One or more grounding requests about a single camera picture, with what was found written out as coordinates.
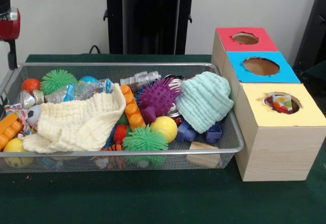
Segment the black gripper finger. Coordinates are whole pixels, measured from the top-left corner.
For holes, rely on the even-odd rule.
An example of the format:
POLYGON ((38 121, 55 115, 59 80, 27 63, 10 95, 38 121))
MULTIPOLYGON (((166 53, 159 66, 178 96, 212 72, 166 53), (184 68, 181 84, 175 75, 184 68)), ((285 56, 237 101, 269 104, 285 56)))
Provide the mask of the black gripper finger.
POLYGON ((10 70, 17 68, 16 42, 15 40, 8 41, 10 51, 8 52, 8 66, 10 70))

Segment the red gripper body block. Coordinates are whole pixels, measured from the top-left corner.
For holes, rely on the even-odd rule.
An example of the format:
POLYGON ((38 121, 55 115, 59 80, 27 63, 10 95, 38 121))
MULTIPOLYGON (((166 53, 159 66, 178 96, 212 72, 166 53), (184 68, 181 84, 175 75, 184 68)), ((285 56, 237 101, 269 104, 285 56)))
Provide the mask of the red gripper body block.
POLYGON ((18 39, 20 34, 20 11, 11 8, 9 12, 1 15, 1 40, 10 41, 18 39))

